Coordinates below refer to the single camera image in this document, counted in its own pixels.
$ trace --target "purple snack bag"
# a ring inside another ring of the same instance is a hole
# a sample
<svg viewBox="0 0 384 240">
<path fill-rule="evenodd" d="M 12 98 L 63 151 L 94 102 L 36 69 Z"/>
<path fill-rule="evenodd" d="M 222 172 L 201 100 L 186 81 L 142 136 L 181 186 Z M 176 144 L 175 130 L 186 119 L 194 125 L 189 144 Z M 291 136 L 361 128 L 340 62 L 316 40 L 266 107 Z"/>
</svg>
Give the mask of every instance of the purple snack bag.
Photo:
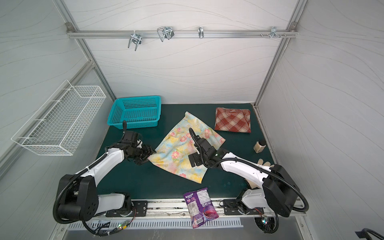
<svg viewBox="0 0 384 240">
<path fill-rule="evenodd" d="M 208 195 L 208 188 L 185 193 L 184 199 L 191 215 L 192 227 L 197 228 L 207 221 L 218 218 L 215 207 Z"/>
</svg>

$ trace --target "metal hook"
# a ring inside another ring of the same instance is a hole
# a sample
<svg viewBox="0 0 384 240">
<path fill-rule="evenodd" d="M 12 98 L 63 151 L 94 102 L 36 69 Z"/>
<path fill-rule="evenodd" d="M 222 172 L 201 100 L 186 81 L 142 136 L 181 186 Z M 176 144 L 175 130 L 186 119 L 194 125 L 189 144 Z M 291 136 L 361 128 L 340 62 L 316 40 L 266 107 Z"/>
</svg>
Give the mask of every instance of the metal hook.
<svg viewBox="0 0 384 240">
<path fill-rule="evenodd" d="M 131 37 L 130 37 L 129 42 L 128 42 L 128 48 L 131 45 L 131 43 L 133 42 L 134 44 L 136 44 L 136 46 L 135 46 L 135 51 L 136 51 L 138 45 L 141 44 L 141 36 L 139 34 L 136 34 L 135 32 L 136 31 L 134 31 L 133 34 L 131 34 Z"/>
<path fill-rule="evenodd" d="M 269 38 L 273 38 L 274 36 L 277 36 L 277 34 L 276 34 L 276 27 L 275 26 L 272 27 L 271 33 L 268 34 L 268 36 L 269 36 Z"/>
<path fill-rule="evenodd" d="M 204 29 L 203 29 L 203 27 L 200 26 L 197 30 L 199 32 L 199 38 L 200 39 L 204 38 Z"/>
<path fill-rule="evenodd" d="M 160 27 L 157 29 L 157 34 L 160 37 L 160 40 L 163 42 L 164 39 L 167 37 L 168 40 L 170 40 L 175 33 L 173 32 L 173 29 L 171 26 L 165 26 L 165 27 Z"/>
</svg>

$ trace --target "nutrition label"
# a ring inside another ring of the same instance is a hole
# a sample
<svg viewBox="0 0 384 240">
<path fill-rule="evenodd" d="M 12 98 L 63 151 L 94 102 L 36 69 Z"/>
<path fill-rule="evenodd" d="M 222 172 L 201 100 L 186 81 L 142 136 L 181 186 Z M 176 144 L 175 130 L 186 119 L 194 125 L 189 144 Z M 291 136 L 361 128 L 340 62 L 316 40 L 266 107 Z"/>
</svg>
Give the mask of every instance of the nutrition label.
<svg viewBox="0 0 384 240">
<path fill-rule="evenodd" d="M 208 192 L 207 192 L 206 189 L 198 191 L 197 192 L 197 197 L 199 198 L 199 201 L 200 201 L 201 204 L 204 204 L 206 202 L 211 201 L 211 199 L 209 198 L 209 195 L 208 195 Z"/>
<path fill-rule="evenodd" d="M 200 213 L 199 208 L 198 208 L 198 206 L 197 206 L 197 203 L 196 203 L 195 201 L 189 203 L 189 204 L 187 205 L 187 207 L 188 207 L 189 214 L 190 214 L 191 216 L 195 216 L 195 215 L 197 215 L 197 214 Z"/>
</svg>

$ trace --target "aluminum frame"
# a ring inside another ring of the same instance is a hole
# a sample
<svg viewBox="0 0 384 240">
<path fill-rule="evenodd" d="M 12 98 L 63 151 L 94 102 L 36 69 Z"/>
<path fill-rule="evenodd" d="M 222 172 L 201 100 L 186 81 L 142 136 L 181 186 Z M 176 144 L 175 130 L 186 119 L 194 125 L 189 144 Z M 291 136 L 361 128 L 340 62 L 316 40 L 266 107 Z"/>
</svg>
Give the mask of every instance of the aluminum frame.
<svg viewBox="0 0 384 240">
<path fill-rule="evenodd" d="M 64 22 L 65 23 L 71 23 L 73 29 L 75 31 L 78 30 L 79 28 L 78 28 L 76 22 L 74 21 L 72 15 L 70 14 L 68 7 L 65 5 L 64 1 L 63 0 L 52 0 L 52 1 L 55 4 L 57 10 L 59 11 L 61 17 L 63 18 Z M 107 90 L 107 93 L 110 96 L 110 98 L 112 99 L 112 101 L 115 101 L 116 95 L 113 92 L 111 86 L 109 85 L 107 79 L 105 78 L 103 72 L 101 71 L 100 66 L 98 65 L 96 59 L 94 58 L 94 56 L 93 56 L 91 50 L 89 49 L 87 43 L 85 42 L 84 39 L 76 39 L 76 41 L 79 44 L 84 55 L 88 58 L 88 60 L 94 63 L 94 69 L 95 69 L 97 76 L 99 77 L 101 83 L 103 84 L 103 86 Z"/>
<path fill-rule="evenodd" d="M 258 108 L 254 104 L 252 105 L 252 107 L 253 107 L 253 110 L 255 111 L 257 121 L 258 121 L 259 126 L 260 126 L 260 128 L 262 130 L 262 133 L 264 135 L 264 139 L 265 139 L 266 144 L 268 146 L 269 152 L 271 153 L 273 162 L 277 163 L 277 164 L 280 164 L 279 160 L 275 156 L 275 153 L 273 152 L 273 146 L 272 146 L 272 143 L 271 143 L 271 141 L 270 141 L 270 139 L 268 137 L 268 133 L 266 131 L 265 125 L 263 124 L 262 118 L 260 116 L 260 112 L 259 112 Z"/>
<path fill-rule="evenodd" d="M 298 0 L 297 1 L 296 7 L 295 7 L 295 9 L 294 9 L 294 11 L 292 13 L 291 19 L 288 22 L 288 25 L 287 25 L 287 28 L 286 28 L 287 30 L 292 29 L 293 23 L 295 23 L 293 25 L 293 28 L 297 27 L 297 22 L 299 21 L 300 16 L 303 13 L 303 10 L 304 10 L 304 7 L 305 7 L 306 3 L 307 3 L 307 0 Z M 273 57 L 271 66 L 269 67 L 268 72 L 267 72 L 267 74 L 265 76 L 265 79 L 264 79 L 264 81 L 262 83 L 262 86 L 260 88 L 260 91 L 257 94 L 257 98 L 256 98 L 255 103 L 254 103 L 254 106 L 256 108 L 259 106 L 259 104 L 260 104 L 260 102 L 261 102 L 261 100 L 263 98 L 264 92 L 265 92 L 265 90 L 266 90 L 266 88 L 267 88 L 267 86 L 269 84 L 269 81 L 271 81 L 271 78 L 272 78 L 273 74 L 275 73 L 276 67 L 279 64 L 280 59 L 283 56 L 283 53 L 284 53 L 285 49 L 288 46 L 289 39 L 290 38 L 282 39 L 280 41 L 279 46 L 277 47 L 277 50 L 276 50 L 275 56 Z"/>
<path fill-rule="evenodd" d="M 130 38 L 134 31 L 79 31 L 67 32 L 69 38 L 90 39 L 90 38 Z M 172 38 L 200 38 L 197 30 L 173 31 Z M 143 39 L 159 38 L 157 31 L 137 31 Z M 270 38 L 271 30 L 204 30 L 204 38 Z M 276 30 L 277 37 L 274 38 L 295 38 L 296 31 Z"/>
<path fill-rule="evenodd" d="M 233 218 L 233 217 L 260 217 L 260 215 L 224 215 L 223 208 L 220 207 L 220 201 L 223 199 L 236 199 L 235 197 L 215 197 L 211 198 L 212 204 L 217 211 L 219 218 Z M 137 219 L 159 219 L 159 218 L 190 218 L 189 211 L 184 199 L 133 199 L 133 201 L 146 200 L 148 201 L 147 206 L 147 215 L 145 217 L 136 217 Z M 295 207 L 303 207 L 303 203 L 300 199 L 297 199 L 295 203 Z M 270 208 L 264 209 L 264 214 L 268 217 L 273 217 L 274 212 Z M 298 222 L 301 234 L 303 235 L 304 240 L 312 240 L 312 238 L 308 238 L 311 236 L 308 227 L 305 223 L 304 217 L 306 213 L 302 212 L 291 212 L 291 216 L 296 217 Z M 94 217 L 92 220 L 110 220 L 111 218 L 107 218 L 104 215 Z M 126 217 L 114 217 L 114 220 L 127 219 Z M 49 238 L 49 240 L 61 240 L 63 239 L 65 232 L 68 229 L 68 224 L 59 224 L 57 223 L 53 232 Z"/>
</svg>

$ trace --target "black bracket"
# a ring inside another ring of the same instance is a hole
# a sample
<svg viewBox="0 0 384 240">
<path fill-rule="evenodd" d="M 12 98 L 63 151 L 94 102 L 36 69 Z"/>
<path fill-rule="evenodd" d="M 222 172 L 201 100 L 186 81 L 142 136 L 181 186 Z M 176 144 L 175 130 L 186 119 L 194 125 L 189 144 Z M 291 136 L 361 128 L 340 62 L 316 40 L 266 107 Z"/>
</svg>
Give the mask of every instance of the black bracket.
<svg viewBox="0 0 384 240">
<path fill-rule="evenodd" d="M 224 199 L 223 200 L 223 208 L 224 208 L 224 215 L 258 215 L 259 210 L 262 214 L 264 213 L 264 209 L 262 207 L 257 207 L 257 210 L 255 209 L 249 209 L 246 207 L 247 214 L 243 214 L 240 212 L 236 199 Z"/>
<path fill-rule="evenodd" d="M 201 164 L 203 164 L 200 158 L 200 154 L 198 154 L 197 152 L 189 154 L 188 158 L 189 162 L 191 163 L 191 167 L 200 166 Z"/>
<path fill-rule="evenodd" d="M 133 207 L 136 209 L 136 217 L 145 217 L 147 215 L 148 201 L 132 201 Z M 134 212 L 131 212 L 128 216 L 121 214 L 118 209 L 109 210 L 106 214 L 106 217 L 133 217 L 135 216 Z"/>
<path fill-rule="evenodd" d="M 361 231 L 361 232 L 355 232 L 355 233 L 359 238 L 365 238 L 368 240 L 372 240 L 372 238 L 370 237 L 370 235 L 367 232 Z"/>
</svg>

